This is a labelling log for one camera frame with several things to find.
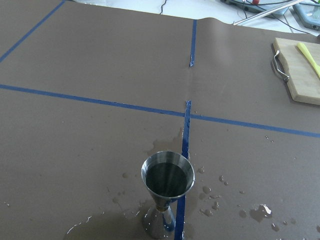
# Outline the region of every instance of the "cutting board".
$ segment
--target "cutting board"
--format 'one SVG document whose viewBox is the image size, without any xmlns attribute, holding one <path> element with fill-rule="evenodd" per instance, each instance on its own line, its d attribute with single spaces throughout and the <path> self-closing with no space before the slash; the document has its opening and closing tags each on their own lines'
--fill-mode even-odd
<svg viewBox="0 0 320 240">
<path fill-rule="evenodd" d="M 320 78 L 305 56 L 300 52 L 297 43 L 300 41 L 275 38 L 273 47 L 279 50 L 284 72 L 290 76 L 287 82 L 292 99 L 297 102 L 320 105 Z M 320 64 L 320 44 L 304 42 L 315 62 Z"/>
</svg>

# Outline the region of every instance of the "blue painter's tape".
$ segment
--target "blue painter's tape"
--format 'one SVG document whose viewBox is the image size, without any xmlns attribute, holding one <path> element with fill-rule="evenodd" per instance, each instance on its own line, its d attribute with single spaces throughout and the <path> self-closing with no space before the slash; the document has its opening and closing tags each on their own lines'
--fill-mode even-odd
<svg viewBox="0 0 320 240">
<path fill-rule="evenodd" d="M 189 157 L 189 129 L 190 129 L 190 112 L 191 112 L 191 101 L 186 101 L 186 108 L 184 113 L 184 127 L 182 135 L 182 155 L 188 159 Z M 184 223 L 185 223 L 185 206 L 186 196 L 182 196 L 178 199 L 176 205 L 176 217 L 175 217 L 175 231 L 174 240 L 182 240 L 184 234 Z"/>
<path fill-rule="evenodd" d="M 133 109 L 133 110 L 139 110 L 139 111 L 145 111 L 145 112 L 151 112 L 151 113 L 166 114 L 166 115 L 177 116 L 177 117 L 185 117 L 185 113 L 178 112 L 178 111 L 170 111 L 170 110 L 164 110 L 164 109 L 158 109 L 158 108 L 152 108 L 152 107 L 131 105 L 131 104 L 126 104 L 126 103 L 114 102 L 114 101 L 105 101 L 105 100 L 100 100 L 100 99 L 95 99 L 95 98 L 74 96 L 74 95 L 68 95 L 68 94 L 62 94 L 62 93 L 56 93 L 56 92 L 50 92 L 50 91 L 41 91 L 41 90 L 18 87 L 18 86 L 0 84 L 0 89 L 18 91 L 18 92 L 30 93 L 30 94 L 37 94 L 37 95 L 54 97 L 54 98 L 70 99 L 70 100 L 93 103 L 93 104 L 109 105 L 109 106 L 114 106 L 114 107 L 119 107 L 119 108 Z M 225 118 L 203 116 L 203 115 L 196 115 L 196 114 L 191 114 L 190 118 L 203 120 L 203 121 L 209 121 L 209 122 L 215 122 L 215 123 L 242 126 L 242 127 L 247 127 L 247 128 L 253 128 L 253 129 L 263 129 L 263 130 L 286 133 L 286 134 L 294 134 L 294 135 L 301 135 L 301 136 L 306 136 L 306 137 L 320 138 L 320 133 L 317 133 L 317 132 L 301 131 L 301 130 L 290 129 L 290 128 L 262 125 L 262 124 L 251 123 L 251 122 L 230 120 L 230 119 L 225 119 Z"/>
<path fill-rule="evenodd" d="M 191 55 L 190 55 L 189 67 L 192 67 L 193 65 L 195 65 L 196 35 L 197 35 L 197 20 L 193 20 L 192 39 L 191 39 Z"/>
<path fill-rule="evenodd" d="M 195 114 L 191 114 L 191 118 L 209 121 L 209 122 L 242 126 L 242 127 L 247 127 L 247 128 L 253 128 L 253 129 L 263 129 L 263 130 L 286 133 L 286 134 L 294 134 L 294 135 L 301 135 L 301 136 L 307 136 L 307 137 L 313 137 L 313 138 L 320 138 L 320 133 L 316 133 L 316 132 L 301 131 L 301 130 L 295 130 L 295 129 L 290 129 L 290 128 L 277 127 L 277 126 L 269 126 L 269 125 L 251 123 L 251 122 L 246 122 L 246 121 L 236 121 L 236 120 L 229 120 L 229 119 L 224 119 L 224 118 L 195 115 Z"/>
<path fill-rule="evenodd" d="M 56 92 L 50 92 L 50 91 L 41 91 L 41 90 L 35 90 L 30 88 L 18 87 L 18 86 L 0 84 L 0 89 L 18 91 L 18 92 L 29 93 L 29 94 L 37 94 L 37 95 L 49 96 L 49 97 L 60 98 L 60 99 L 70 99 L 70 100 L 76 100 L 76 101 L 93 103 L 93 104 L 102 104 L 102 105 L 114 106 L 114 107 L 125 108 L 125 109 L 140 110 L 140 111 L 151 112 L 151 113 L 166 114 L 166 115 L 177 116 L 177 117 L 185 116 L 183 112 L 178 112 L 178 111 L 170 111 L 170 110 L 164 110 L 164 109 L 158 109 L 158 108 L 152 108 L 152 107 L 131 105 L 126 103 L 114 102 L 114 101 L 105 101 L 105 100 L 100 100 L 95 98 L 74 96 L 74 95 L 68 95 L 68 94 L 62 94 L 62 93 L 56 93 Z"/>
<path fill-rule="evenodd" d="M 65 3 L 65 0 L 62 0 L 58 6 L 56 6 L 51 12 L 49 12 L 41 21 L 39 21 L 33 28 L 31 28 L 30 31 L 28 31 L 22 38 L 20 38 L 19 41 L 17 41 L 8 51 L 6 51 L 1 57 L 0 57 L 0 63 L 5 60 L 6 57 L 12 51 L 14 51 L 24 40 L 26 40 L 27 37 L 29 37 L 38 27 L 40 27 L 52 14 L 54 14 L 63 4 Z"/>
</svg>

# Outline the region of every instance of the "metal cup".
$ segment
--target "metal cup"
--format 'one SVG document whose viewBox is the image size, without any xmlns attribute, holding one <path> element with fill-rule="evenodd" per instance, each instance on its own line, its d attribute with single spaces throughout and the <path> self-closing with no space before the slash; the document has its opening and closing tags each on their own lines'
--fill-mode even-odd
<svg viewBox="0 0 320 240">
<path fill-rule="evenodd" d="M 160 151 L 144 161 L 141 177 L 155 201 L 155 207 L 151 207 L 144 216 L 143 227 L 154 239 L 166 238 L 176 227 L 170 203 L 192 188 L 195 171 L 181 154 Z"/>
</svg>

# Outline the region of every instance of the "metal handle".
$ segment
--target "metal handle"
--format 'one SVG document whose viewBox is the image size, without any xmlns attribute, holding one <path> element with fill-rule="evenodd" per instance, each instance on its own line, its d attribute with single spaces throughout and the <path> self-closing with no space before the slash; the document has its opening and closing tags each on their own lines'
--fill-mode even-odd
<svg viewBox="0 0 320 240">
<path fill-rule="evenodd" d="M 281 71 L 278 67 L 278 64 L 277 64 L 277 60 L 276 60 L 276 57 L 278 57 L 278 55 L 280 54 L 280 51 L 277 50 L 275 55 L 273 56 L 273 66 L 275 68 L 275 70 L 283 77 L 283 80 L 284 82 L 288 82 L 290 80 L 290 76 L 285 74 L 283 71 Z"/>
</svg>

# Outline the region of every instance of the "yellow spatula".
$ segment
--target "yellow spatula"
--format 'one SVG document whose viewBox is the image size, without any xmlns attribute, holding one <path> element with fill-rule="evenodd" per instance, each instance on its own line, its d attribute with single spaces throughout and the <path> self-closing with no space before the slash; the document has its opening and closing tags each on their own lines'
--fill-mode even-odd
<svg viewBox="0 0 320 240">
<path fill-rule="evenodd" d="M 320 78 L 320 66 L 316 63 L 316 61 L 312 57 L 312 55 L 309 52 L 307 46 L 302 42 L 299 42 L 296 46 L 300 49 L 300 51 L 303 53 L 305 58 L 309 61 L 311 66 L 314 68 L 316 74 L 318 74 L 318 76 Z"/>
</svg>

